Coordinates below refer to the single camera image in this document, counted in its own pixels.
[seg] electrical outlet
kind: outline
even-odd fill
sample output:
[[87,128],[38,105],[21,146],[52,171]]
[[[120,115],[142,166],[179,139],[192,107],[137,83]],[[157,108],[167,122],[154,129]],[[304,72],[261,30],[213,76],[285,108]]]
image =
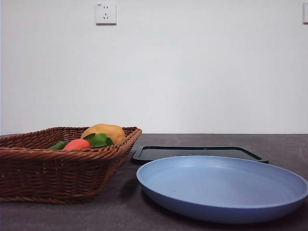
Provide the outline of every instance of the electrical outlet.
[[95,20],[97,25],[116,24],[116,3],[97,3],[95,5]]

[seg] green leaf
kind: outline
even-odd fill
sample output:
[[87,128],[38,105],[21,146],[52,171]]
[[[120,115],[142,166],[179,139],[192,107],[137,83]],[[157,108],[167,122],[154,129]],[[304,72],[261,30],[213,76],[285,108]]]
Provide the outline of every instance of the green leaf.
[[63,149],[65,146],[67,145],[67,142],[65,141],[58,141],[57,143],[53,144],[50,148],[50,150],[52,149],[57,149],[57,150],[61,150]]
[[91,148],[104,147],[114,144],[112,139],[107,137],[107,134],[105,133],[99,133],[99,134],[92,133],[86,136],[84,139],[90,143]]
[[114,144],[114,142],[112,141],[112,139],[110,137],[107,137],[106,143],[107,143],[108,146]]

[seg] wicker basket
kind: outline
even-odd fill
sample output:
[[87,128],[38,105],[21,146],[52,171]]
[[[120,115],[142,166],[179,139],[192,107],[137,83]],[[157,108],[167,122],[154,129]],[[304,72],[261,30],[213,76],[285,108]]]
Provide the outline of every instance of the wicker basket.
[[59,140],[80,138],[87,128],[49,128],[0,138],[0,201],[91,201],[126,161],[141,129],[123,128],[126,138],[103,148],[47,149]]

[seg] dark table surface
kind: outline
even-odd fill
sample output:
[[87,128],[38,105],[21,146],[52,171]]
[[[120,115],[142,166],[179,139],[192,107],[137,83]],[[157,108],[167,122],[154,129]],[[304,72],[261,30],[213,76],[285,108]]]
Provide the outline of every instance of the dark table surface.
[[240,146],[256,151],[270,164],[308,180],[308,134],[142,134],[127,162],[92,202],[55,205],[1,202],[1,231],[308,231],[308,199],[295,212],[273,221],[227,225],[198,221],[170,212],[149,199],[136,180],[140,167],[131,161],[138,146]]

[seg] black tray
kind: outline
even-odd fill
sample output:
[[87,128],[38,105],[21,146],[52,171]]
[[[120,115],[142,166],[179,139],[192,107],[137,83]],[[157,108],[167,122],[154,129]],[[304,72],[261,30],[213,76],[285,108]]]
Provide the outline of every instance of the black tray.
[[137,164],[172,156],[182,155],[211,155],[234,157],[269,163],[268,159],[252,153],[241,147],[172,147],[172,146],[141,146],[137,148],[132,160]]

